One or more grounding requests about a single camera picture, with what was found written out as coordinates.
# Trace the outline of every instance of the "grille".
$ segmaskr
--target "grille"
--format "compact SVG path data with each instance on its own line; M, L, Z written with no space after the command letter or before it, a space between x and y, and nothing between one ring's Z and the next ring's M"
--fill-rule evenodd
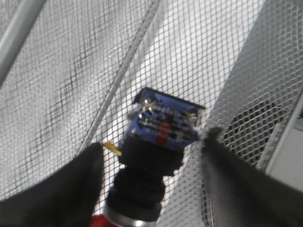
M0 35L19 2L0 2ZM205 105L201 138L223 127L222 142L256 166L302 92L302 16L296 0L48 0L0 89L0 200L90 142L117 143L143 87ZM213 225L202 147L164 179L157 226ZM119 167L105 151L96 214Z

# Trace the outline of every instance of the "blue circuit board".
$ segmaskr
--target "blue circuit board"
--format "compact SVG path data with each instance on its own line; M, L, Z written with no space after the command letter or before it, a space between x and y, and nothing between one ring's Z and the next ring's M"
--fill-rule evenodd
M133 114L125 138L136 136L176 151L183 151L198 140L194 127L203 106L147 87L136 96L134 103L139 104L139 110Z

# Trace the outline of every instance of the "metal rod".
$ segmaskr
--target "metal rod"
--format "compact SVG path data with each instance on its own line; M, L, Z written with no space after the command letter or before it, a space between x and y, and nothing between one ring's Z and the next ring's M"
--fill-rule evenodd
M46 0L22 0L0 40L0 87Z

